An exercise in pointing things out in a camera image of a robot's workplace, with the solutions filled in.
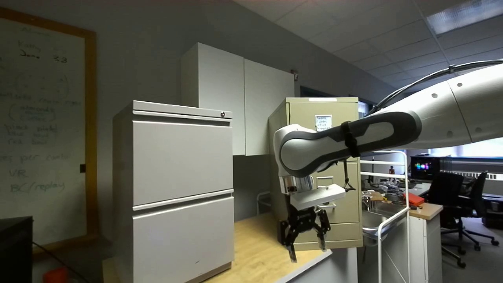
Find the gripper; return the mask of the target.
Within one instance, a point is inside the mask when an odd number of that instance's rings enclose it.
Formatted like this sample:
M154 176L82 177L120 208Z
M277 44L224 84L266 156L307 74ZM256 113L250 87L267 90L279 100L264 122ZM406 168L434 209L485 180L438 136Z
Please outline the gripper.
M298 230L315 229L319 248L323 252L327 250L325 236L331 230L329 218L324 209L316 209L316 206L307 206L302 209L297 207L299 204L296 197L299 195L289 196L289 228L286 238L288 243L284 247L288 250L292 263L297 263L294 243L299 235Z

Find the beige cabinet drawer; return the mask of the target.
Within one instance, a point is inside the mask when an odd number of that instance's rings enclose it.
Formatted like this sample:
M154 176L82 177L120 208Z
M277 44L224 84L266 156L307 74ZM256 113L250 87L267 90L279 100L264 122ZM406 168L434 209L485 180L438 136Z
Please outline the beige cabinet drawer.
M326 115L329 114L328 112L317 112L317 113L311 113L311 112L306 112L306 113L297 113L291 115L290 118L290 123L291 124L299 124L302 127L311 129L313 131L316 131L316 126L315 126L315 115ZM345 121L353 121L358 118L358 113L342 113L342 112L336 112L336 113L331 113L332 115L332 127L338 127L341 123Z
M355 188L354 191L348 191L345 197L331 201L331 205L336 205L334 208L325 208L329 217L330 223L353 223L359 222L359 208L361 195L360 181L360 160L354 159L347 161L347 176L350 179L350 184ZM329 169L312 174L313 186L315 188L325 188L331 184L337 184L341 187L345 185L345 173L343 163L333 165Z

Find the grey two-drawer cabinet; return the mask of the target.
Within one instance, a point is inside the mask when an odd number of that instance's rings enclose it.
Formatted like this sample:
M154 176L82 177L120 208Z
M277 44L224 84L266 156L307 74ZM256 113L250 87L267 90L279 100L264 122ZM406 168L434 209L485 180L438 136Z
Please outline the grey two-drawer cabinet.
M200 283L234 260L232 113L134 100L113 118L120 283Z

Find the beige filing cabinet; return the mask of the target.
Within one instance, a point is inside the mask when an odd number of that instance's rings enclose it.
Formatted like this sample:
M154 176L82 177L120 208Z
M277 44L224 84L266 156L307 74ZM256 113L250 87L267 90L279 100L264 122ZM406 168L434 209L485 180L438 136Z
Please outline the beige filing cabinet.
M286 98L281 102L277 109L269 116L269 141L273 141L273 134L281 127L285 127L290 123L291 115L297 113L317 113L328 112L336 113L358 113L358 99L357 98ZM275 162L273 146L270 145L270 197L273 214L277 221L283 221L287 218L287 202L285 196L281 193L280 181L278 176L278 165ZM358 210L359 220L362 219L361 212L361 195L360 195L360 208ZM353 248L361 247L363 245L362 224L361 222L353 223L330 223L331 230L325 236L327 249L338 248Z

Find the metal sink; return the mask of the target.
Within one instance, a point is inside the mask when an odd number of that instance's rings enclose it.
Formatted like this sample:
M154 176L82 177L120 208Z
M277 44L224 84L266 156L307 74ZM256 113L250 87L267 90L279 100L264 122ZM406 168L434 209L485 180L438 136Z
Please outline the metal sink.
M362 235L364 246L378 245L379 225L402 211L405 207L384 201L377 192L363 192L362 197Z

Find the red box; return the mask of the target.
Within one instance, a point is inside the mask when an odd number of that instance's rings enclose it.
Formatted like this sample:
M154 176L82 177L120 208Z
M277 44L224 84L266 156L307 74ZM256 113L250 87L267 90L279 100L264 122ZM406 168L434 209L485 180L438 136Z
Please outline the red box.
M410 192L408 192L407 194L403 193L403 196L405 200L408 200L408 204L410 206L420 207L425 202L424 198Z

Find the white paper note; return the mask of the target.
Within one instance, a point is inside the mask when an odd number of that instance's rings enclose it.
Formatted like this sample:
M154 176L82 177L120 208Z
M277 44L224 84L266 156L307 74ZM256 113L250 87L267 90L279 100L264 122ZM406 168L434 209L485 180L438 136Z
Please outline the white paper note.
M315 115L316 131L325 131L332 128L332 115Z

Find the desk with wooden top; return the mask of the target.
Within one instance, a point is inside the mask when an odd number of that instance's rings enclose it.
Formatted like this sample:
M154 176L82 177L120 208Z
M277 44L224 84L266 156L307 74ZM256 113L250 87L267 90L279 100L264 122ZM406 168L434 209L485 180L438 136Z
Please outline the desk with wooden top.
M442 283L441 211L423 204L409 212L410 283Z

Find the monitor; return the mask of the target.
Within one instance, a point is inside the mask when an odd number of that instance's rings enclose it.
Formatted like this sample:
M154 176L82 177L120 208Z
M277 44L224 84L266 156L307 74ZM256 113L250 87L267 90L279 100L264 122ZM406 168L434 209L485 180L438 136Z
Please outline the monitor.
M410 177L412 179L433 181L440 169L441 158L438 156L412 156L410 158Z

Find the row of black office chairs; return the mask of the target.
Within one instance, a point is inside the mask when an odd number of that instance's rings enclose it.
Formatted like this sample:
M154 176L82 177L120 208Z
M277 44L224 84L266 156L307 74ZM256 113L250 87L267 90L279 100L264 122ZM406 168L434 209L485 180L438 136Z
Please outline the row of black office chairs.
M463 194L464 176L451 172L439 172L433 178L429 188L427 201L429 204L442 206L440 212L441 234L456 233L458 240L468 238L474 244L474 250L480 251L480 243L473 236L485 237L491 240L494 246L499 241L493 236L485 235L466 229L464 218L483 218L486 214L483 189L488 172L482 172L476 179L469 183L469 193Z

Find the window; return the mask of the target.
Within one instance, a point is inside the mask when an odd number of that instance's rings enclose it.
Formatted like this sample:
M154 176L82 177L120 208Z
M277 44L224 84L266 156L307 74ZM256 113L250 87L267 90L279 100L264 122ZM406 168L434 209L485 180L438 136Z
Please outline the window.
M439 147L428 150L435 156L459 156L467 158L503 158L503 137L459 145Z

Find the ceiling light panel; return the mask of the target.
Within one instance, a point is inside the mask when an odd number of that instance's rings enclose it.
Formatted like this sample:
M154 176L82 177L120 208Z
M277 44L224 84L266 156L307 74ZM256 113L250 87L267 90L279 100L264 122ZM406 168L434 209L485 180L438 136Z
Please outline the ceiling light panel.
M461 0L426 17L436 35L503 15L503 0Z

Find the black box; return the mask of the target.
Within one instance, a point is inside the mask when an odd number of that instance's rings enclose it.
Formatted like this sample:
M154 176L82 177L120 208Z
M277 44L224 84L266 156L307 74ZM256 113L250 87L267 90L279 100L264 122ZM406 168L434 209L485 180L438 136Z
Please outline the black box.
M32 283L33 217L0 219L0 283Z

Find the white metal frame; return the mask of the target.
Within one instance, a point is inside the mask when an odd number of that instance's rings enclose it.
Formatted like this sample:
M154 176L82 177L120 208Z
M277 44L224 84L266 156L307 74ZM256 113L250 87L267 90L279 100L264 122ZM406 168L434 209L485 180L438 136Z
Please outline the white metal frame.
M400 154L403 157L403 160L401 162L392 162L392 161L379 161L379 160L365 160L363 158L360 159L360 164L366 164L366 165L398 165L404 167L404 169L408 168L408 158L407 155L404 151L400 150L378 150L371 152L371 156L377 156L377 155L385 155L385 154ZM405 197L405 206L400 208L399 211L395 212L393 215L389 216L386 220L383 220L379 222L379 226L377 226L377 231L374 232L373 234L376 236L376 242L377 242L377 265L378 265L378 275L377 275L377 280L378 283L383 283L383 259L382 259L382 253L383 253L383 248L382 248L382 241L383 241L383 236L382 236L382 231L386 227L389 227L391 224L394 224L397 222L397 220L401 220L403 217L406 220L407 228L409 227L409 210L410 210L410 205L409 205L409 177L407 173L404 173L402 175L397 175L397 174L385 174L385 173L376 173L374 171L372 172L366 172L366 171L361 171L361 175L365 176L372 176L372 177L381 177L381 178L393 178L393 179L403 179L405 183L405 188L404 192L400 194L400 196Z

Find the white wall cabinet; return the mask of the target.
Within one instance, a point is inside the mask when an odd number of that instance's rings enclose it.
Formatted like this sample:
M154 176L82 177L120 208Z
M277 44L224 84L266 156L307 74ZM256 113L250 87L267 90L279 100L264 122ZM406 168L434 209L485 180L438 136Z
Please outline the white wall cabinet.
M269 154L269 116L294 94L293 74L203 43L181 57L182 105L230 111L237 156Z

